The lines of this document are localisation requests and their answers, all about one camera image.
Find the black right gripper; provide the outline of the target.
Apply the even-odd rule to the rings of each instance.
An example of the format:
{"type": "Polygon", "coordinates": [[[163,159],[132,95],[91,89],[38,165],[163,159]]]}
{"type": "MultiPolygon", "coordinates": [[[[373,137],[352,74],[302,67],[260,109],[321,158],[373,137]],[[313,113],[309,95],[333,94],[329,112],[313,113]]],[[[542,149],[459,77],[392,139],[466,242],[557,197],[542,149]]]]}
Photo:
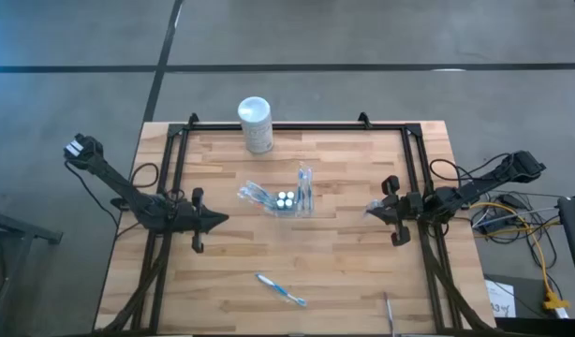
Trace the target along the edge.
{"type": "Polygon", "coordinates": [[[404,221],[417,219],[423,211],[421,195],[419,192],[408,192],[404,196],[398,196],[400,182],[395,175],[384,180],[381,188],[385,195],[381,201],[385,206],[368,205],[367,215],[372,215],[385,225],[394,225],[391,242],[394,246],[404,245],[410,241],[409,228],[404,225],[404,221]]]}

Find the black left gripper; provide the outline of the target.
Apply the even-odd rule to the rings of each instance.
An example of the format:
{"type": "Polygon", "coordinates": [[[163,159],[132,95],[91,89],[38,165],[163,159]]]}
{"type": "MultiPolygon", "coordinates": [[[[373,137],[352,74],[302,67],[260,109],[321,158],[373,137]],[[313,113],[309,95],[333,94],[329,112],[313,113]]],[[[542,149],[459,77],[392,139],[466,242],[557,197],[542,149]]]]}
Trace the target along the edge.
{"type": "MultiPolygon", "coordinates": [[[[192,191],[191,199],[181,198],[176,203],[176,215],[174,218],[174,231],[193,233],[191,247],[197,253],[204,252],[204,244],[201,241],[200,233],[203,231],[202,225],[202,207],[203,207],[204,190],[196,187],[192,191]]],[[[229,215],[222,212],[207,211],[207,216],[213,218],[209,229],[221,225],[228,221],[229,215]]]]}

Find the orange toothbrush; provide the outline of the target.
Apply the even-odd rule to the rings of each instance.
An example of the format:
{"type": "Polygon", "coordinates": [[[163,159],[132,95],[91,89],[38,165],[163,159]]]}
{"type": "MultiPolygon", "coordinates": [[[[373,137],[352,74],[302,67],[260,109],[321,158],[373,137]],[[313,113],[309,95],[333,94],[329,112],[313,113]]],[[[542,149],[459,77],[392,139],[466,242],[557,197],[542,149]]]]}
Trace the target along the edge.
{"type": "Polygon", "coordinates": [[[237,195],[239,198],[261,207],[272,208],[275,204],[275,198],[265,190],[252,190],[247,187],[241,187],[237,195]]]}

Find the clear acrylic organizer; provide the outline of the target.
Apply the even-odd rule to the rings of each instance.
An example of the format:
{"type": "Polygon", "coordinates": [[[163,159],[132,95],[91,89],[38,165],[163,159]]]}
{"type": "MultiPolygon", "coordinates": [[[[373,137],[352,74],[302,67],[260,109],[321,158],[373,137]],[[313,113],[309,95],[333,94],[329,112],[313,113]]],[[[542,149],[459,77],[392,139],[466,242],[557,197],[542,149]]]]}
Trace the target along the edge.
{"type": "MultiPolygon", "coordinates": [[[[277,201],[278,199],[280,199],[280,198],[278,197],[278,193],[279,193],[279,192],[277,192],[277,193],[272,193],[272,194],[275,196],[276,201],[277,201]]],[[[314,202],[314,210],[311,211],[311,212],[309,212],[309,211],[304,211],[304,210],[302,209],[302,203],[301,203],[301,207],[298,208],[298,205],[296,204],[295,198],[293,199],[293,202],[294,202],[294,205],[293,205],[293,207],[292,207],[291,209],[285,208],[284,210],[279,210],[279,209],[277,208],[277,206],[276,206],[276,209],[275,209],[275,210],[266,210],[266,209],[265,209],[265,211],[266,211],[266,212],[269,212],[270,214],[272,214],[272,215],[274,215],[274,216],[277,216],[277,217],[311,217],[311,216],[313,215],[313,213],[314,213],[314,211],[315,211],[315,202],[314,202]]]]}

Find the white wipes canister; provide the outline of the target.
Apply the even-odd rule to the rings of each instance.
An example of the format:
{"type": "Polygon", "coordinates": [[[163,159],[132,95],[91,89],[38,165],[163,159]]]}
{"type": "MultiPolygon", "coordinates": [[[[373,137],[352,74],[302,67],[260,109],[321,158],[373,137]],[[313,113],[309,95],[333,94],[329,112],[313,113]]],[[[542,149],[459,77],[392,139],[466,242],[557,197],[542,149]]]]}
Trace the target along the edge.
{"type": "Polygon", "coordinates": [[[238,106],[246,149],[264,154],[273,147],[273,121],[270,104],[262,97],[250,96],[238,106]]]}

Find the black power adapter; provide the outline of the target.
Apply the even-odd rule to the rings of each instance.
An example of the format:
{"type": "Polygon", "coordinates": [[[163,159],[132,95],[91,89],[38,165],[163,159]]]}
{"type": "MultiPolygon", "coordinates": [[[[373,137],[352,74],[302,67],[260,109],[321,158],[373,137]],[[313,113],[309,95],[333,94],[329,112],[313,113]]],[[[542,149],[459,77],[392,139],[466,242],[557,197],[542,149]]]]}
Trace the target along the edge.
{"type": "Polygon", "coordinates": [[[512,209],[527,210],[527,205],[521,200],[511,194],[503,194],[497,198],[503,205],[512,209]]]}

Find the white paper sheet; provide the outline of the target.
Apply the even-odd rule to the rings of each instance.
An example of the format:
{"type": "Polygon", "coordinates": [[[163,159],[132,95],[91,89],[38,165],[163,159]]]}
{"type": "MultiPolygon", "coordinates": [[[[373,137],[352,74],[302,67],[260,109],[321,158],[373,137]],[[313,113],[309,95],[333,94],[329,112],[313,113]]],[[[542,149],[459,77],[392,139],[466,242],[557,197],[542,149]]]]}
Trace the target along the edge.
{"type": "Polygon", "coordinates": [[[514,287],[491,280],[485,280],[492,312],[496,318],[515,318],[516,301],[514,287]]]}

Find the yellow power plug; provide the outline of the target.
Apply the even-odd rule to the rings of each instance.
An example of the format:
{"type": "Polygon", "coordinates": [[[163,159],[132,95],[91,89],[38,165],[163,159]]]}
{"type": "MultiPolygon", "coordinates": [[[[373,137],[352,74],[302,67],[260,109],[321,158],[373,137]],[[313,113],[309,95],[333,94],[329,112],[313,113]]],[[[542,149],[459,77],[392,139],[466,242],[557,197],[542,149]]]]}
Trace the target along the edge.
{"type": "Polygon", "coordinates": [[[553,291],[547,291],[545,295],[545,300],[543,302],[543,308],[545,310],[556,310],[559,308],[568,308],[569,302],[567,300],[561,300],[557,294],[553,291]]]}

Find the black equipment box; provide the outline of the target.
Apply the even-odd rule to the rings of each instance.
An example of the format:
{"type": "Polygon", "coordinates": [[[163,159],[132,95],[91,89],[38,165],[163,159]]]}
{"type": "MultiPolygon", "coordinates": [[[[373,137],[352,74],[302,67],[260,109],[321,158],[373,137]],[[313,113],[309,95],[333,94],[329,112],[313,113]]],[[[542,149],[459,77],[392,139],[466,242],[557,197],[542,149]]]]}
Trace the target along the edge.
{"type": "Polygon", "coordinates": [[[550,337],[575,337],[575,319],[497,317],[496,326],[506,332],[550,337]]]}

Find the grey metal stand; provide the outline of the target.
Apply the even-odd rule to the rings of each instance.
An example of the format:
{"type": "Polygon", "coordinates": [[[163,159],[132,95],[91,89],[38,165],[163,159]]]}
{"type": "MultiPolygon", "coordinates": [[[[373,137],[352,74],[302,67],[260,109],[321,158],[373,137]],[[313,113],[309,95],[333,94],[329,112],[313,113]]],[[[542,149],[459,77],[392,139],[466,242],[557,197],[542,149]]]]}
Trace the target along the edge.
{"type": "Polygon", "coordinates": [[[48,244],[59,244],[60,231],[29,224],[0,213],[0,333],[10,305],[11,288],[22,274],[32,243],[42,239],[48,244]]]}

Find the black aluminium rig frame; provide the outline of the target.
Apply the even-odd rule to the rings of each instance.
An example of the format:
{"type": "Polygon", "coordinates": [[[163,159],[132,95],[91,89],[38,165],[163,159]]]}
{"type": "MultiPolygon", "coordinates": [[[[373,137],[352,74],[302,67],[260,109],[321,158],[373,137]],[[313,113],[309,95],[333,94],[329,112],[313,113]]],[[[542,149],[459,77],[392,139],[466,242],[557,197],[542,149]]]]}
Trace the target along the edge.
{"type": "Polygon", "coordinates": [[[448,255],[455,285],[480,319],[494,323],[473,232],[463,218],[443,242],[421,236],[391,242],[392,229],[366,205],[381,198],[381,182],[399,178],[403,192],[421,191],[425,163],[450,157],[443,122],[278,123],[273,149],[249,153],[236,123],[147,123],[134,164],[139,183],[161,167],[166,189],[204,190],[212,210],[228,221],[192,250],[189,234],[156,237],[125,214],[113,245],[95,325],[110,324],[137,287],[140,272],[160,247],[170,256],[163,278],[148,290],[129,334],[320,334],[388,332],[383,292],[401,333],[435,333],[451,326],[448,298],[425,272],[425,253],[448,255]],[[270,193],[295,191],[298,168],[313,170],[311,217],[277,217],[237,193],[247,181],[270,193]],[[263,274],[301,307],[262,284],[263,274]]]}

